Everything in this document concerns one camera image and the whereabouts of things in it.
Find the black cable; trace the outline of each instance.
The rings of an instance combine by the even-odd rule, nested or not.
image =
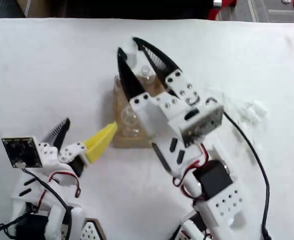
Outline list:
[[[257,163],[259,165],[259,168],[261,170],[263,179],[264,179],[264,181],[266,183],[266,199],[265,199],[265,207],[264,207],[264,210],[263,210],[263,216],[262,216],[262,222],[261,222],[261,234],[263,236],[263,240],[271,240],[272,238],[268,234],[268,231],[266,229],[266,221],[267,221],[267,214],[268,214],[268,208],[269,208],[269,198],[270,198],[270,185],[269,185],[269,181],[268,181],[265,169],[264,169],[263,164],[262,164],[256,150],[254,149],[252,143],[249,141],[249,139],[247,138],[245,133],[242,131],[242,129],[237,125],[237,123],[235,123],[231,119],[231,117],[225,111],[223,112],[223,114],[231,122],[231,124],[239,131],[241,136],[245,139],[245,141],[249,145],[250,150],[252,151],[254,157],[256,158],[256,161],[257,161]]]
[[[1,224],[0,224],[0,231],[4,230],[5,234],[8,233],[8,228],[9,228],[11,225],[14,225],[14,224],[18,223],[20,220],[26,218],[29,214],[30,214],[30,212],[28,211],[28,212],[26,212],[24,215],[21,215],[21,216],[17,217],[15,220],[13,220],[13,221],[11,221],[11,222],[9,222],[9,223],[7,223],[7,224],[3,224],[3,223],[1,223]]]
[[[58,199],[58,201],[61,203],[61,205],[66,209],[66,214],[68,214],[68,218],[70,219],[70,221],[68,224],[68,230],[66,233],[65,240],[69,240],[70,235],[71,235],[71,231],[72,231],[72,213],[71,213],[71,210],[68,208],[67,204],[61,198],[61,196],[59,196],[59,194],[57,192],[55,192],[55,190],[52,189],[51,186],[49,186],[46,182],[44,182],[39,177],[37,177],[35,174],[26,170],[25,168],[23,168],[22,171],[26,174],[33,176],[37,180],[37,182],[39,182],[45,189],[47,189],[49,192],[51,192]]]

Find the red and black wire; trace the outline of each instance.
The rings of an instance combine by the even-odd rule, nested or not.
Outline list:
[[[179,183],[176,183],[176,180],[177,180],[176,177],[173,177],[173,178],[172,178],[172,184],[173,184],[175,187],[180,188],[180,191],[182,192],[182,194],[183,194],[185,197],[187,197],[187,198],[189,198],[189,199],[193,199],[193,200],[201,199],[202,196],[199,196],[199,197],[193,197],[193,196],[191,196],[191,195],[187,192],[187,190],[185,189],[185,186],[183,185],[183,181],[184,181],[184,178],[186,177],[186,175],[187,175],[187,173],[188,173],[189,171],[194,170],[194,169],[201,168],[201,167],[205,166],[205,165],[208,163],[208,161],[209,161],[209,154],[208,154],[208,152],[207,152],[207,150],[206,150],[204,144],[201,143],[201,144],[200,144],[200,147],[201,147],[201,151],[202,151],[202,153],[203,153],[203,155],[204,155],[204,158],[205,158],[205,162],[204,162],[204,164],[203,164],[203,165],[199,165],[199,162],[200,162],[199,160],[194,161],[191,165],[189,165],[189,166],[186,168],[186,170],[185,170],[185,172],[183,173],[182,178],[181,178],[181,180],[180,180]]]

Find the cardboard box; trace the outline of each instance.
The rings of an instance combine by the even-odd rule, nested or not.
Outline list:
[[[25,13],[26,18],[52,17],[50,0],[17,0],[17,2],[20,5],[22,11]]]

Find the red wire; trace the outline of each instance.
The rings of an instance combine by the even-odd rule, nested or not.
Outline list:
[[[207,150],[206,150],[204,144],[201,143],[201,144],[200,144],[200,147],[201,147],[201,151],[202,151],[202,153],[203,153],[203,155],[204,155],[204,157],[205,157],[205,162],[204,162],[204,164],[203,164],[203,165],[205,165],[205,164],[208,163],[208,160],[209,160],[209,154],[208,154],[208,152],[207,152]],[[186,174],[187,174],[190,170],[192,170],[192,169],[197,169],[197,168],[200,168],[200,167],[201,167],[198,163],[199,163],[199,160],[196,160],[196,161],[193,162],[191,165],[189,165],[189,167],[186,168],[186,170],[185,170],[185,172],[183,173],[183,176],[182,176],[182,178],[181,178],[181,181],[180,181],[179,183],[175,183],[175,181],[176,181],[177,178],[176,178],[176,177],[173,177],[173,178],[172,178],[172,184],[173,184],[175,187],[180,187],[181,184],[183,183],[183,180],[184,180]]]
[[[205,158],[205,162],[204,162],[204,164],[202,165],[202,166],[204,166],[204,165],[206,165],[206,164],[208,163],[208,161],[209,161],[209,154],[208,154],[208,152],[207,152],[207,150],[206,150],[204,144],[201,143],[201,144],[200,144],[200,147],[201,147],[201,151],[202,151],[202,153],[203,153],[203,155],[204,155],[204,158]],[[173,184],[175,187],[180,187],[180,191],[181,191],[182,194],[184,194],[187,198],[190,198],[190,199],[193,199],[193,200],[199,200],[199,199],[202,197],[202,196],[199,196],[199,197],[193,197],[193,196],[191,196],[191,195],[186,191],[184,185],[182,185],[183,180],[184,180],[186,174],[187,174],[190,170],[192,170],[192,169],[197,169],[197,168],[200,168],[200,167],[202,167],[202,166],[199,165],[199,160],[196,160],[196,161],[193,162],[189,167],[187,167],[187,169],[186,169],[185,172],[183,173],[183,176],[182,176],[181,181],[180,181],[178,184],[175,183],[175,181],[176,181],[177,178],[176,178],[176,177],[173,177],[173,178],[172,178],[172,184]]]
[[[76,179],[77,190],[76,190],[76,193],[75,193],[75,198],[78,198],[80,196],[80,194],[81,194],[81,191],[82,191],[81,188],[80,188],[78,177],[75,174],[73,174],[72,172],[69,172],[69,171],[56,171],[53,174],[51,174],[51,176],[49,177],[48,182],[51,182],[53,180],[53,178],[54,178],[54,175],[56,175],[56,174],[69,175],[69,176],[72,176],[72,177],[74,177]],[[37,211],[41,207],[41,204],[42,204],[42,201],[44,199],[44,196],[45,196],[46,192],[47,192],[47,190],[45,189],[42,192],[42,194],[41,194],[41,196],[40,196],[40,198],[38,200]]]
[[[179,182],[178,184],[175,183],[175,181],[176,181],[177,178],[176,178],[176,177],[173,177],[173,178],[172,178],[172,184],[173,184],[175,187],[180,187],[180,185],[183,183],[183,180],[184,180],[186,174],[187,174],[190,170],[192,170],[192,169],[197,169],[197,168],[199,168],[198,163],[199,163],[199,160],[196,160],[196,161],[194,161],[191,165],[189,165],[189,167],[186,168],[186,170],[185,170],[185,172],[183,173],[182,178],[181,178],[181,180],[180,180],[180,182]]]
[[[204,163],[204,165],[205,165],[205,164],[208,163],[208,160],[209,160],[209,154],[208,154],[208,152],[207,152],[207,150],[206,150],[204,144],[201,143],[201,144],[200,144],[200,147],[201,147],[202,153],[203,153],[204,156],[205,156],[205,163]]]

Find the circuit board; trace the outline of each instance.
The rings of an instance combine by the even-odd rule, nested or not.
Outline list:
[[[6,137],[1,139],[13,168],[41,168],[35,139],[31,137]]]

